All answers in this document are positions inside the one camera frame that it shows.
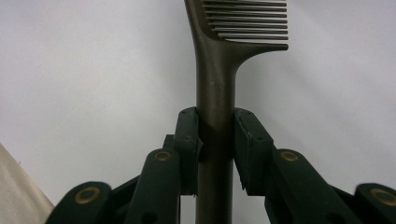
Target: beige surface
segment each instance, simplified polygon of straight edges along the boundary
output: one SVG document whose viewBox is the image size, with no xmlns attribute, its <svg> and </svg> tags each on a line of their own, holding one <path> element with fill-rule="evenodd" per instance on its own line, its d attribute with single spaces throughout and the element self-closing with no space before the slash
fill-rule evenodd
<svg viewBox="0 0 396 224">
<path fill-rule="evenodd" d="M 21 166 L 0 144 L 0 223 L 42 224 L 53 208 Z"/>
</svg>

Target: clamp jaw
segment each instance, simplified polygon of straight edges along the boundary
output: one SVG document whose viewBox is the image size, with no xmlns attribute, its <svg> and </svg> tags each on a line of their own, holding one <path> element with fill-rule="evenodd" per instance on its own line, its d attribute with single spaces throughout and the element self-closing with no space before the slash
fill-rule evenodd
<svg viewBox="0 0 396 224">
<path fill-rule="evenodd" d="M 249 196 L 265 196 L 276 224 L 396 224 L 396 190 L 361 184 L 350 195 L 332 187 L 300 153 L 276 149 L 253 113 L 234 112 L 234 161 Z M 71 189 L 47 224 L 179 223 L 180 195 L 198 195 L 202 142 L 195 107 L 178 115 L 175 134 L 150 152 L 140 176 L 111 189 L 87 182 Z"/>
</svg>

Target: metal grommet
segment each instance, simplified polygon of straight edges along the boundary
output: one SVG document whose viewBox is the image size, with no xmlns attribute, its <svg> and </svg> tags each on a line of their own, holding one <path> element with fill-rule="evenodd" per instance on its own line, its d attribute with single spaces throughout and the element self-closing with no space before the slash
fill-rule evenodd
<svg viewBox="0 0 396 224">
<path fill-rule="evenodd" d="M 284 151 L 280 153 L 280 157 L 285 161 L 297 161 L 298 156 L 291 151 Z"/>
<path fill-rule="evenodd" d="M 169 161 L 172 158 L 172 154 L 167 151 L 157 152 L 154 156 L 157 161 Z"/>
<path fill-rule="evenodd" d="M 87 187 L 80 190 L 75 197 L 75 202 L 79 204 L 90 203 L 99 198 L 100 189 L 97 187 Z"/>
<path fill-rule="evenodd" d="M 370 189 L 370 193 L 377 201 L 387 206 L 396 206 L 396 195 L 384 189 Z"/>
</svg>

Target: comb teeth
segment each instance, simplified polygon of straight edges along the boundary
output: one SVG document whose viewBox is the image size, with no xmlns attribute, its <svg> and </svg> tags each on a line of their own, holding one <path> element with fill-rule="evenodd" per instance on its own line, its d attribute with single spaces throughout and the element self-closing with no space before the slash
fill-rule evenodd
<svg viewBox="0 0 396 224">
<path fill-rule="evenodd" d="M 226 40 L 288 40 L 282 0 L 202 0 L 212 31 Z"/>
</svg>

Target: white wall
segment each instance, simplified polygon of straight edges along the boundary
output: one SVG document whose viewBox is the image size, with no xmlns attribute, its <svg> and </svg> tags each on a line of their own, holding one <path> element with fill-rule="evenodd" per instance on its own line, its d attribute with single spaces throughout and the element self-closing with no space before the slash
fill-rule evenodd
<svg viewBox="0 0 396 224">
<path fill-rule="evenodd" d="M 334 186 L 396 188 L 396 2 L 289 2 L 290 50 L 238 72 L 236 105 Z M 116 187 L 195 105 L 183 1 L 0 2 L 0 142 L 57 203 Z M 262 223 L 235 172 L 234 223 Z M 193 199 L 183 201 L 192 223 Z"/>
</svg>

